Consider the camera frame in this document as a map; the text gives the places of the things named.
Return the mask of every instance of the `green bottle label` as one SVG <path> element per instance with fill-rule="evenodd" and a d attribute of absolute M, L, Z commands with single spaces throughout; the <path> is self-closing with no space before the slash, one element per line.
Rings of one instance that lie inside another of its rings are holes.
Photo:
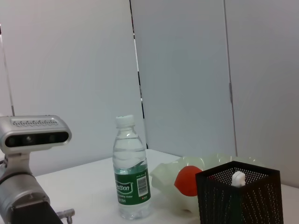
<path fill-rule="evenodd" d="M 136 174 L 115 174 L 115 184 L 120 204 L 134 205 L 150 199 L 148 169 Z"/>

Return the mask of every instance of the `black mesh basket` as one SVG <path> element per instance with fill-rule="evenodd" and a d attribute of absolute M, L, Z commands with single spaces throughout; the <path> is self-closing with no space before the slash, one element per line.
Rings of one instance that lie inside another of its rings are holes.
<path fill-rule="evenodd" d="M 231 186 L 241 171 L 246 185 Z M 241 162 L 196 174 L 200 224 L 283 224 L 280 172 Z"/>

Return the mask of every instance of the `white table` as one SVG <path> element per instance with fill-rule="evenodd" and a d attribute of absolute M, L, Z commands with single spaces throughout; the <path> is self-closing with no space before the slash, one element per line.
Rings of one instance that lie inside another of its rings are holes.
<path fill-rule="evenodd" d="M 160 163 L 178 157 L 147 150 L 149 171 Z M 118 215 L 112 159 L 38 176 L 55 211 L 74 208 L 74 224 L 198 224 L 199 220 L 187 212 L 175 214 L 167 207 L 167 199 L 151 189 L 153 213 L 145 219 L 127 221 Z M 299 189 L 282 185 L 285 224 L 297 224 L 299 218 Z"/>

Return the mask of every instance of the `bottle cap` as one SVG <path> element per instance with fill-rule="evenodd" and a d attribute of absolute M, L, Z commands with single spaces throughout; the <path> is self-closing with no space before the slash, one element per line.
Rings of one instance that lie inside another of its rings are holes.
<path fill-rule="evenodd" d="M 125 127 L 131 127 L 131 126 L 135 126 L 133 115 L 116 117 L 116 127 L 117 128 L 125 128 Z"/>

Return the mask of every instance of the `plastic bottle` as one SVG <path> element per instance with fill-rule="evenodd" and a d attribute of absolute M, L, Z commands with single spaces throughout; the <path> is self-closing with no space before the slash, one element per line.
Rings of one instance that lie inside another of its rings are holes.
<path fill-rule="evenodd" d="M 150 183 L 143 144 L 134 130 L 134 116 L 116 118 L 119 129 L 113 147 L 113 166 L 120 214 L 138 219 L 150 214 Z"/>

